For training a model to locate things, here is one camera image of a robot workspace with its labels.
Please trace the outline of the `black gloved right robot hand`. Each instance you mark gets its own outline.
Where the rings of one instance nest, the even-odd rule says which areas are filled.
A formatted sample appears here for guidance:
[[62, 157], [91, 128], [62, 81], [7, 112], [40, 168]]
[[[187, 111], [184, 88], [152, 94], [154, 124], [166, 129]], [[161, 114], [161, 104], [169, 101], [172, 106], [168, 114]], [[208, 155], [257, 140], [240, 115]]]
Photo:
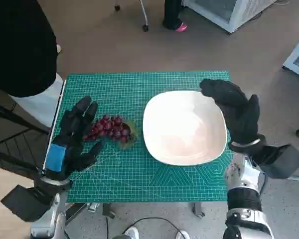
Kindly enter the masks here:
[[223, 80], [203, 79], [200, 88], [201, 93], [212, 98], [221, 109], [233, 142], [247, 145], [259, 138], [257, 95], [247, 98], [239, 86]]

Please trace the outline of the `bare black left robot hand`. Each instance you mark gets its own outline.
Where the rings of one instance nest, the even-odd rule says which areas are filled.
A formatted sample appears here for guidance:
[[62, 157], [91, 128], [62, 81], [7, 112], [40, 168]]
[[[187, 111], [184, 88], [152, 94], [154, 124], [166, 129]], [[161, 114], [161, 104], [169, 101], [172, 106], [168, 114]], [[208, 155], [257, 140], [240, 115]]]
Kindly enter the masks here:
[[97, 111], [97, 102], [84, 96], [71, 110], [66, 110], [60, 121], [59, 134], [49, 146], [45, 160], [45, 176], [63, 181], [75, 171], [80, 172], [97, 161], [104, 146], [98, 141], [87, 153], [83, 153], [84, 136], [92, 129], [92, 120]]

